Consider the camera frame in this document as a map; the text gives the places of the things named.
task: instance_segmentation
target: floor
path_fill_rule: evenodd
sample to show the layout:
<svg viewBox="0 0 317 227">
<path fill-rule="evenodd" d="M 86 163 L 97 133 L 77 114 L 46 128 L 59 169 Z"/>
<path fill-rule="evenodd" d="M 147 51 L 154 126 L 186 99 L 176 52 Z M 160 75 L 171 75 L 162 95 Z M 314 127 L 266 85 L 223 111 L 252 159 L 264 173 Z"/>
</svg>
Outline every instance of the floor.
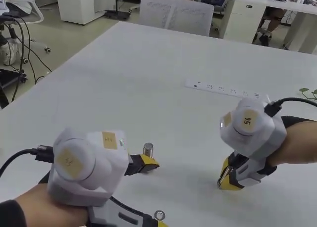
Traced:
<svg viewBox="0 0 317 227">
<path fill-rule="evenodd" d="M 130 3 L 121 3 L 121 10 L 128 9 Z M 29 25 L 31 38 L 44 42 L 52 49 L 50 54 L 46 54 L 43 49 L 34 47 L 33 50 L 44 61 L 44 63 L 52 70 L 58 68 L 66 60 L 84 48 L 87 44 L 108 30 L 117 21 L 100 18 L 86 26 L 81 26 L 72 23 L 65 23 L 60 20 L 59 11 L 57 5 L 50 5 L 42 9 L 44 15 L 44 22 L 41 24 Z M 134 12 L 129 21 L 136 23 L 138 20 L 138 12 Z M 215 18 L 214 27 L 221 24 L 221 19 Z M 275 48 L 280 48 L 282 41 L 287 33 L 288 27 L 280 26 L 274 31 L 273 38 L 270 45 Z M 216 30 L 211 30 L 212 37 L 218 37 Z M 35 55 L 31 54 L 30 60 L 34 67 L 36 78 L 39 76 L 45 76 L 48 73 Z M 24 84 L 20 84 L 17 97 L 29 90 L 34 85 L 33 73 L 29 64 L 24 66 L 25 74 L 28 80 Z M 11 101 L 15 85 L 11 85 L 5 89 L 6 95 Z"/>
</svg>

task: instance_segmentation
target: chair wheel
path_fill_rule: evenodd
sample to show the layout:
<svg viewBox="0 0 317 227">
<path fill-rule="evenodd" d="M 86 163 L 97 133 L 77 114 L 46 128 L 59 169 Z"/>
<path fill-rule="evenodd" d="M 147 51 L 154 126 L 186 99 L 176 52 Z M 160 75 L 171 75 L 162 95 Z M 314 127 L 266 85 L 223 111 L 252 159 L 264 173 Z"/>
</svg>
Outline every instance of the chair wheel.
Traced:
<svg viewBox="0 0 317 227">
<path fill-rule="evenodd" d="M 20 79 L 20 83 L 24 84 L 27 81 L 27 78 Z"/>
</svg>

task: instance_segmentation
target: black strap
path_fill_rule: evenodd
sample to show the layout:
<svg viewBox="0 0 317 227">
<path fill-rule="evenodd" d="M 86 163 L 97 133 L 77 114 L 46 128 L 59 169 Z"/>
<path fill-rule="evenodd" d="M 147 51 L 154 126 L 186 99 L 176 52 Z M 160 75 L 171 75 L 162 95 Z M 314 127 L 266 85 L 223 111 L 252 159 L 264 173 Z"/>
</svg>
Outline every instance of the black strap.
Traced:
<svg viewBox="0 0 317 227">
<path fill-rule="evenodd" d="M 301 118 L 301 117 L 292 117 L 292 116 L 283 116 L 282 121 L 284 123 L 285 128 L 289 128 L 292 125 L 300 122 L 315 122 L 310 119 Z"/>
</svg>

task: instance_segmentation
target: black cable on floor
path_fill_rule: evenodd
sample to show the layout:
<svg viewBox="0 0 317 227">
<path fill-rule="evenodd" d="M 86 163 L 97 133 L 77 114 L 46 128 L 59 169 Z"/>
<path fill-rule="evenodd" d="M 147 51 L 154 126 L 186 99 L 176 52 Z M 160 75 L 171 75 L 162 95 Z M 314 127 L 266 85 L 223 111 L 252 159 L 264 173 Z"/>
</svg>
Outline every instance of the black cable on floor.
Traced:
<svg viewBox="0 0 317 227">
<path fill-rule="evenodd" d="M 29 48 L 31 48 L 31 35 L 30 35 L 29 27 L 28 27 L 28 25 L 26 24 L 25 20 L 24 20 L 22 17 L 18 17 L 18 18 L 20 18 L 20 19 L 24 22 L 24 24 L 25 24 L 26 30 L 27 30 L 27 32 L 28 32 L 28 37 L 29 37 Z M 31 62 L 31 60 L 30 60 L 30 53 L 31 53 L 31 52 L 30 52 L 30 50 L 29 50 L 29 52 L 28 52 L 28 60 L 29 60 L 29 63 L 30 63 L 30 66 L 31 66 L 31 69 L 32 69 L 32 72 L 33 72 L 33 75 L 34 75 L 34 84 L 36 84 L 36 75 L 35 75 L 34 68 L 33 68 L 33 66 L 32 66 L 32 62 Z"/>
<path fill-rule="evenodd" d="M 38 78 L 36 79 L 35 84 L 37 84 L 37 83 L 38 83 L 38 81 L 39 81 L 39 79 L 42 79 L 42 78 L 45 78 L 45 76 L 40 76 L 40 77 L 38 77 Z"/>
<path fill-rule="evenodd" d="M 23 29 L 22 29 L 21 24 L 15 18 L 9 17 L 9 16 L 2 16 L 2 18 L 6 19 L 7 21 L 16 22 L 18 24 L 19 28 L 20 28 L 21 37 L 22 37 L 22 55 L 21 55 L 21 61 L 20 61 L 19 76 L 18 76 L 18 80 L 16 82 L 16 86 L 15 86 L 15 90 L 14 90 L 14 93 L 13 93 L 13 96 L 12 96 L 12 100 L 11 100 L 11 102 L 13 102 L 14 99 L 15 99 L 16 93 L 18 92 L 19 85 L 20 85 L 20 80 L 21 80 L 21 75 L 22 75 L 23 57 L 24 57 L 24 33 L 23 33 Z"/>
<path fill-rule="evenodd" d="M 30 49 L 27 45 L 24 45 L 26 48 L 28 48 L 33 54 L 35 54 L 35 56 L 38 58 L 38 60 L 50 71 L 52 72 L 52 70 L 40 59 L 40 57 L 32 50 Z"/>
</svg>

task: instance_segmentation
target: black cable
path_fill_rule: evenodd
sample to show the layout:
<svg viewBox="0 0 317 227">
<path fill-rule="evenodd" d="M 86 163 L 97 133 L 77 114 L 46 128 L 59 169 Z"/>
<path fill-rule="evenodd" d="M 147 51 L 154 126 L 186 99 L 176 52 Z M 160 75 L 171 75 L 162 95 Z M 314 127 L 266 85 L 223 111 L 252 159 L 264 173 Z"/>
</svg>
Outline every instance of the black cable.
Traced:
<svg viewBox="0 0 317 227">
<path fill-rule="evenodd" d="M 289 102 L 289 101 L 304 102 L 304 103 L 307 103 L 307 104 L 310 104 L 312 106 L 317 107 L 317 103 L 310 101 L 308 99 L 304 99 L 304 98 L 300 98 L 300 97 L 286 97 L 286 98 L 271 102 L 268 105 L 266 105 L 264 108 L 264 112 L 267 115 L 269 115 L 270 117 L 274 117 L 282 109 L 282 104 L 284 102 Z"/>
<path fill-rule="evenodd" d="M 24 20 L 22 17 L 19 17 L 19 16 L 17 16 L 17 17 L 20 18 L 20 19 L 24 22 L 24 24 L 25 24 L 26 30 L 27 30 L 27 32 L 28 32 L 28 37 L 29 37 L 29 48 L 31 48 L 31 35 L 30 35 L 29 27 L 28 27 L 28 25 L 26 24 L 25 20 Z M 34 84 L 36 84 L 36 75 L 35 75 L 35 71 L 34 71 L 32 62 L 31 62 L 31 60 L 30 60 L 30 53 L 31 53 L 31 52 L 30 52 L 30 50 L 29 50 L 29 52 L 28 52 L 28 60 L 29 60 L 29 63 L 30 63 L 30 66 L 31 66 L 31 69 L 32 69 L 32 72 L 33 72 Z"/>
<path fill-rule="evenodd" d="M 11 102 L 14 101 L 15 99 L 15 96 L 16 96 L 16 93 L 18 92 L 18 89 L 19 89 L 19 85 L 20 85 L 20 80 L 21 80 L 21 75 L 22 75 L 22 68 L 23 68 L 23 57 L 24 57 L 24 33 L 23 33 L 23 29 L 22 29 L 22 26 L 21 24 L 19 23 L 19 21 L 17 21 L 15 18 L 13 17 L 8 17 L 6 16 L 6 18 L 10 21 L 14 21 L 18 24 L 20 30 L 21 30 L 21 37 L 22 37 L 22 55 L 21 55 L 21 61 L 20 61 L 20 68 L 19 68 L 19 76 L 18 76 L 18 80 L 16 82 L 16 86 L 15 86 L 15 90 L 14 90 L 14 93 L 13 93 L 13 96 L 12 96 L 12 100 Z"/>
<path fill-rule="evenodd" d="M 289 101 L 304 102 L 304 103 L 317 107 L 317 103 L 310 101 L 308 99 L 300 98 L 300 97 L 286 97 L 274 102 L 274 104 L 277 106 L 281 106 L 284 102 L 289 102 Z"/>
<path fill-rule="evenodd" d="M 4 173 L 5 169 L 9 166 L 9 164 L 15 160 L 17 157 L 23 155 L 23 154 L 32 154 L 32 155 L 37 155 L 37 150 L 36 149 L 24 149 L 21 150 L 17 153 L 15 153 L 14 155 L 12 155 L 10 158 L 8 158 L 8 160 L 2 165 L 2 167 L 0 168 L 0 178 L 2 176 L 2 174 Z"/>
<path fill-rule="evenodd" d="M 45 76 L 40 76 L 40 77 L 38 77 L 38 78 L 36 79 L 36 81 L 35 81 L 35 84 L 37 84 L 38 81 L 39 81 L 39 79 L 41 79 L 41 78 L 45 78 Z"/>
<path fill-rule="evenodd" d="M 15 68 L 13 65 L 10 65 L 16 72 L 19 72 L 17 68 Z"/>
<path fill-rule="evenodd" d="M 40 57 L 32 50 L 30 49 L 27 45 L 24 45 L 26 48 L 28 48 L 33 54 L 35 54 L 35 56 L 38 58 L 38 60 L 50 71 L 52 72 L 52 70 L 40 59 Z"/>
</svg>

